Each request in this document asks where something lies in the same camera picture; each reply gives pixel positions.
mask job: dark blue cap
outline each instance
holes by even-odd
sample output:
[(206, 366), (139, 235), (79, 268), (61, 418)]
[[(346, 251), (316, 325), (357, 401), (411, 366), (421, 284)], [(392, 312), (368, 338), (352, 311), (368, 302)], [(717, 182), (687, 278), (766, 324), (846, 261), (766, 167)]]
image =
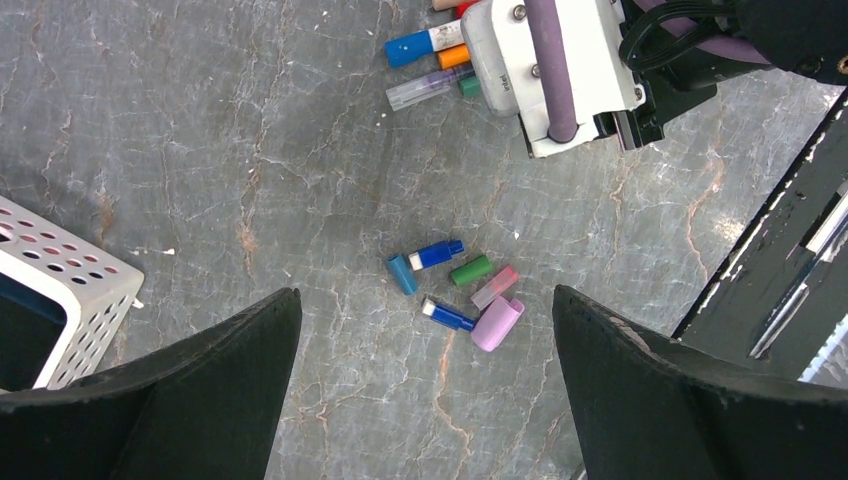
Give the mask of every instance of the dark blue cap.
[(404, 295), (412, 295), (418, 290), (418, 283), (415, 282), (415, 277), (412, 275), (409, 265), (406, 264), (405, 255), (391, 256), (386, 260), (386, 266), (389, 267), (389, 271), (392, 272), (392, 276), (395, 277), (395, 281)]
[(433, 44), (427, 30), (386, 42), (386, 56), (392, 68), (402, 67), (430, 53), (433, 53)]

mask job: purple tube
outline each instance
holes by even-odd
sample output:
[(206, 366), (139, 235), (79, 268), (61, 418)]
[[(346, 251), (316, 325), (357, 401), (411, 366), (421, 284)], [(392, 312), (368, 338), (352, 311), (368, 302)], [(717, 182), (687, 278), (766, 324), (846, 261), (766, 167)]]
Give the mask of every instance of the purple tube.
[[(633, 0), (633, 3), (647, 12), (654, 7), (664, 4), (665, 0)], [(527, 18), (530, 18), (529, 8), (527, 10)], [(696, 25), (697, 24), (695, 22), (688, 18), (675, 18), (673, 20), (663, 22), (662, 27), (675, 37), (680, 37), (689, 30), (695, 28)], [(719, 57), (729, 58), (730, 60), (736, 60), (739, 62), (758, 63), (762, 65), (771, 64), (771, 62), (766, 60), (766, 58), (758, 52), (750, 42), (728, 37), (727, 35), (717, 35), (698, 45), (698, 48), (707, 53), (712, 53), (713, 55), (718, 55)]]
[(524, 7), (551, 121), (548, 136), (557, 143), (568, 143), (577, 135), (578, 125), (556, 0), (525, 0)]

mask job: black cable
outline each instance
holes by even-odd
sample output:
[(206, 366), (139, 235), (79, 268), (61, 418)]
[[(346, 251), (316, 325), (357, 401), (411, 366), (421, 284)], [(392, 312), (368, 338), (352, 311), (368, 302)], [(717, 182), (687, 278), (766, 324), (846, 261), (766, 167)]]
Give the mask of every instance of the black cable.
[[(639, 17), (624, 35), (618, 55), (634, 72), (659, 68), (680, 57), (693, 47), (721, 33), (716, 17), (735, 17), (736, 12), (728, 5), (707, 5), (694, 0), (665, 3), (652, 8)], [(663, 22), (676, 18), (701, 19), (698, 26), (679, 37), (668, 47), (651, 55), (639, 57), (637, 51), (648, 35)]]

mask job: green cylinder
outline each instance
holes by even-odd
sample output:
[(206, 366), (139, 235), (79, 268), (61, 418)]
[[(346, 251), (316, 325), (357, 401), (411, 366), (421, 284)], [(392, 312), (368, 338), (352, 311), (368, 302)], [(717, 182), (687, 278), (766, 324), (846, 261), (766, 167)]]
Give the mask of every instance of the green cylinder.
[(455, 283), (457, 287), (461, 287), (463, 285), (468, 285), (474, 280), (477, 280), (483, 275), (491, 272), (494, 268), (495, 266), (492, 265), (492, 262), (490, 262), (485, 255), (480, 255), (474, 260), (452, 271), (451, 278), (453, 278), (453, 283)]

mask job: white plastic basket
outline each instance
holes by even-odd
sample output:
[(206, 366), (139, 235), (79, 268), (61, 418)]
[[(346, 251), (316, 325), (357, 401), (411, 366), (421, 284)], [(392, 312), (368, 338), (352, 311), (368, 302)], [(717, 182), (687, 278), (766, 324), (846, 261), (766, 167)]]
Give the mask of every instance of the white plastic basket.
[(0, 235), (9, 239), (0, 241), (0, 272), (55, 301), (67, 315), (33, 388), (62, 388), (90, 374), (144, 275), (3, 197)]

